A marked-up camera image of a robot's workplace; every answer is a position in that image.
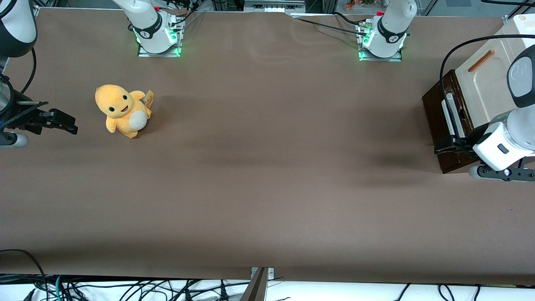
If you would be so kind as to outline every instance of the stuffed toy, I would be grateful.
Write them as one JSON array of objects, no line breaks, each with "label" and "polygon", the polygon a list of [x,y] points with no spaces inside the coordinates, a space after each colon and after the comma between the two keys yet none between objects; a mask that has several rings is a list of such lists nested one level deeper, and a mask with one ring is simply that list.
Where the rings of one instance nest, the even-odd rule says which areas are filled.
[{"label": "stuffed toy", "polygon": [[128,93],[116,85],[104,85],[95,92],[98,108],[107,115],[106,128],[110,133],[115,129],[126,137],[136,138],[137,131],[144,128],[152,116],[150,106],[154,93],[141,91]]}]

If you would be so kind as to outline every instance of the cable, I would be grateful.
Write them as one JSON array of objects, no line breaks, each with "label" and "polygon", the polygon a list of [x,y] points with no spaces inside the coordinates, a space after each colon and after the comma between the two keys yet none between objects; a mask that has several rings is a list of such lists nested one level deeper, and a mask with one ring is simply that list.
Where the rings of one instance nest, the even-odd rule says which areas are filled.
[{"label": "cable", "polygon": [[24,298],[23,301],[32,301],[33,294],[35,293],[35,289],[31,290],[28,295],[26,295],[26,298]]},{"label": "cable", "polygon": [[186,27],[188,27],[191,23],[193,23],[195,20],[197,20],[200,16],[202,16],[205,12],[202,11],[200,12],[198,15],[195,16],[195,18],[193,18],[193,20],[191,20],[188,24],[184,25],[184,29],[186,29]]},{"label": "cable", "polygon": [[477,301],[477,297],[479,296],[479,292],[481,291],[481,285],[477,286],[476,294],[473,296],[473,301]]},{"label": "cable", "polygon": [[24,94],[24,92],[26,92],[26,89],[30,86],[30,84],[32,83],[33,77],[35,76],[35,68],[36,68],[36,63],[37,63],[37,57],[35,56],[35,49],[33,47],[32,47],[32,59],[33,59],[32,74],[30,74],[30,78],[26,82],[26,85],[20,91],[22,94]]},{"label": "cable", "polygon": [[225,289],[225,282],[223,282],[223,279],[221,279],[221,294],[219,301],[228,301],[230,296],[227,294],[227,290]]},{"label": "cable", "polygon": [[190,290],[190,292],[197,292],[197,294],[195,295],[192,295],[190,298],[187,298],[185,301],[192,301],[193,298],[197,297],[198,295],[201,295],[201,294],[204,294],[204,293],[207,293],[209,291],[214,291],[217,290],[217,289],[221,289],[223,286],[224,287],[233,287],[235,285],[246,285],[246,284],[249,284],[249,282],[239,282],[239,283],[231,283],[231,284],[223,284],[223,285],[220,285],[218,287],[213,287],[213,288],[209,288],[209,289],[203,289],[203,290]]},{"label": "cable", "polygon": [[6,8],[4,8],[2,12],[0,12],[0,19],[4,18],[13,9],[13,7],[15,6],[15,2],[17,2],[17,0],[11,0],[11,2],[6,6]]},{"label": "cable", "polygon": [[308,11],[306,11],[305,13],[310,12],[310,9],[314,7],[314,4],[316,4],[316,2],[318,2],[318,0],[315,0],[314,2],[312,2],[312,5],[308,7]]},{"label": "cable", "polygon": [[39,264],[39,262],[37,261],[37,259],[35,259],[35,257],[33,257],[33,255],[26,251],[26,250],[22,250],[22,249],[4,249],[4,250],[0,250],[0,253],[3,253],[3,252],[20,252],[20,253],[24,253],[26,256],[30,257],[30,259],[34,262],[35,266],[39,269],[39,273],[41,273],[41,277],[43,278],[43,282],[44,282],[44,286],[47,288],[47,301],[49,300],[50,296],[49,296],[49,292],[48,292],[48,282],[44,276],[44,271],[43,271],[43,268],[41,267],[41,265]]},{"label": "cable", "polygon": [[[446,90],[444,89],[444,67],[446,66],[446,61],[448,60],[448,58],[452,55],[453,52],[455,52],[455,50],[463,47],[463,46],[466,46],[468,44],[472,44],[472,43],[476,43],[476,42],[481,42],[481,41],[487,41],[487,40],[494,40],[494,39],[509,39],[509,38],[522,38],[522,39],[535,39],[535,35],[533,34],[503,34],[503,35],[489,35],[489,36],[482,36],[482,37],[478,37],[478,38],[475,38],[475,39],[472,39],[472,40],[468,40],[466,42],[463,42],[457,46],[455,46],[452,50],[450,50],[448,52],[448,54],[444,57],[444,60],[442,61],[442,65],[440,66],[440,91],[442,93],[442,99],[447,99],[446,98]],[[449,101],[446,101],[446,108],[448,109],[448,113],[449,115],[451,116],[451,118],[453,118],[453,109],[451,108],[450,104],[449,104]],[[464,145],[464,141],[461,141],[461,138],[459,136],[459,130],[457,128],[457,124],[455,122],[452,122],[452,128],[453,128],[453,132],[454,132],[454,138],[457,139],[459,141],[459,146],[461,148],[461,150],[466,153],[466,155],[468,155],[468,157],[472,158],[472,159],[476,159],[470,152],[467,151],[465,145]]]},{"label": "cable", "polygon": [[62,297],[59,295],[59,279],[61,278],[61,275],[59,275],[57,278],[56,278],[56,298],[58,298],[58,301],[62,301]]},{"label": "cable", "polygon": [[504,5],[518,5],[518,6],[535,7],[535,3],[509,2],[509,1],[495,1],[495,0],[481,0],[481,2],[483,2],[483,3],[490,3],[490,4],[504,4]]},{"label": "cable", "polygon": [[195,12],[195,10],[190,11],[189,14],[187,14],[182,20],[180,20],[180,21],[178,21],[178,22],[175,22],[175,23],[171,23],[171,26],[175,26],[175,25],[177,25],[177,24],[180,24],[180,23],[186,21],[186,19],[187,19],[189,16],[191,16],[191,14],[192,14],[193,12]]},{"label": "cable", "polygon": [[164,280],[164,281],[160,282],[159,284],[153,286],[153,287],[152,287],[150,290],[148,290],[148,291],[141,292],[141,294],[139,295],[139,301],[141,301],[141,299],[143,299],[143,297],[145,297],[146,295],[148,295],[150,292],[155,291],[155,289],[156,289],[158,286],[164,284],[165,282],[167,282],[167,280]]},{"label": "cable", "polygon": [[191,287],[193,284],[199,282],[200,280],[192,280],[191,282],[186,282],[186,285],[184,285],[184,287],[178,292],[178,294],[176,294],[173,298],[171,298],[171,301],[177,301],[178,298],[180,298],[180,296],[189,288]]},{"label": "cable", "polygon": [[400,301],[401,298],[403,298],[403,295],[405,294],[405,291],[409,288],[409,285],[410,285],[410,282],[407,283],[407,285],[405,285],[405,287],[401,290],[401,293],[398,296],[398,298],[396,300],[394,300],[394,301]]},{"label": "cable", "polygon": [[304,19],[299,19],[299,18],[296,18],[296,19],[299,20],[299,21],[303,21],[303,22],[307,22],[307,23],[311,23],[311,24],[315,24],[315,25],[319,25],[319,26],[323,26],[323,27],[327,27],[327,28],[336,29],[337,31],[348,32],[348,33],[353,33],[353,34],[357,34],[357,35],[366,35],[365,33],[362,33],[362,32],[350,31],[350,30],[347,30],[347,29],[338,28],[338,27],[334,27],[334,26],[326,25],[326,24],[321,24],[321,23],[314,22],[314,21],[309,21],[309,20],[304,20]]},{"label": "cable", "polygon": [[73,299],[78,299],[76,297],[74,297],[74,298],[72,297],[70,289],[68,287],[68,283],[67,283],[67,288],[64,288],[63,284],[60,283],[59,284],[59,291],[62,293],[61,294],[62,296],[65,296],[65,300],[67,300],[67,301],[74,301]]},{"label": "cable", "polygon": [[[144,285],[141,285],[141,281],[138,281],[136,285],[139,285],[139,288],[136,289],[128,298],[126,298],[126,300],[129,300],[130,298],[132,298],[132,296],[137,293],[138,291],[142,290],[144,286],[150,284],[152,281],[149,281],[148,283],[144,284]],[[122,301],[122,299],[126,296],[126,294],[134,288],[135,285],[133,285],[131,288],[129,288],[128,290],[125,291],[125,293],[119,298],[119,301]]]},{"label": "cable", "polygon": [[333,12],[332,14],[334,14],[334,15],[336,15],[336,16],[341,16],[342,19],[343,19],[345,22],[347,22],[347,23],[349,23],[349,24],[353,24],[353,25],[358,25],[360,22],[364,22],[364,21],[366,21],[366,19],[364,19],[364,20],[360,20],[360,21],[351,21],[351,20],[349,20],[346,16],[344,16],[343,14],[341,14],[341,13],[339,13],[339,12],[337,12],[337,11]]},{"label": "cable", "polygon": [[[448,300],[446,299],[446,297],[444,297],[444,295],[442,294],[442,286],[446,287],[446,289],[448,290],[448,293],[450,295],[450,297],[452,298],[451,300]],[[444,301],[455,301],[455,298],[453,297],[453,293],[452,291],[449,289],[449,287],[445,284],[439,284],[438,285],[438,293],[440,294],[440,296],[442,297],[442,299],[444,299]]]}]

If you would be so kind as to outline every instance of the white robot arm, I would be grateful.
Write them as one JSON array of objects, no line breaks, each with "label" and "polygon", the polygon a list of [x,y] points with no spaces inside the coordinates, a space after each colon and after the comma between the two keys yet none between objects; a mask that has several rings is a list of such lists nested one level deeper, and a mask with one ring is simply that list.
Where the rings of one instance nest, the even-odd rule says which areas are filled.
[{"label": "white robot arm", "polygon": [[37,40],[32,0],[0,2],[0,56],[27,54]]},{"label": "white robot arm", "polygon": [[[32,0],[0,2],[0,56],[20,57],[33,48],[37,39],[37,27],[31,2]],[[17,128],[37,135],[41,134],[43,127],[62,129],[71,134],[78,132],[74,117],[57,109],[48,112],[39,110],[39,107],[48,102],[34,102],[23,94],[24,90],[19,92],[14,89],[9,78],[0,73],[0,148],[24,147],[28,144],[26,135],[4,132],[4,129]]]},{"label": "white robot arm", "polygon": [[530,46],[516,57],[507,71],[507,85],[517,108],[494,117],[472,147],[495,171],[508,172],[518,160],[535,155],[534,71],[535,46]]},{"label": "white robot arm", "polygon": [[167,51],[177,43],[172,31],[183,22],[165,11],[156,11],[154,6],[144,0],[113,0],[123,9],[134,27],[139,44],[152,54]]},{"label": "white robot arm", "polygon": [[414,0],[392,0],[383,16],[374,16],[369,21],[371,34],[362,46],[380,58],[394,56],[402,47],[417,10]]}]

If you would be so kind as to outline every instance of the wire bundle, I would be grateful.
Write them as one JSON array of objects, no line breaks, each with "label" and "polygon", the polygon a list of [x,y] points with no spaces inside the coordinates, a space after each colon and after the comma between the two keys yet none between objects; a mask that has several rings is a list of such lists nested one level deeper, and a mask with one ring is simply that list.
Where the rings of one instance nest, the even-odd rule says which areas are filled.
[{"label": "wire bundle", "polygon": [[0,284],[14,284],[14,283],[31,283],[35,286],[36,289],[45,291],[47,297],[41,299],[40,301],[91,301],[86,297],[82,292],[82,288],[117,288],[117,287],[128,287],[124,294],[119,298],[118,301],[142,301],[149,294],[163,294],[166,301],[177,301],[181,296],[186,296],[186,301],[192,301],[195,297],[200,294],[204,294],[210,291],[217,293],[222,296],[226,294],[225,288],[232,287],[236,285],[247,285],[249,282],[239,282],[239,283],[230,283],[225,284],[221,280],[221,285],[217,287],[207,288],[207,289],[191,289],[191,286],[200,282],[198,279],[187,280],[186,285],[181,289],[176,289],[172,285],[172,281],[180,279],[151,279],[144,281],[137,281],[132,284],[117,284],[117,285],[92,285],[80,283],[86,277],[78,277],[73,279],[67,279],[61,275],[45,275],[43,277],[38,277],[35,275],[22,275],[22,274],[8,274],[0,275]]}]

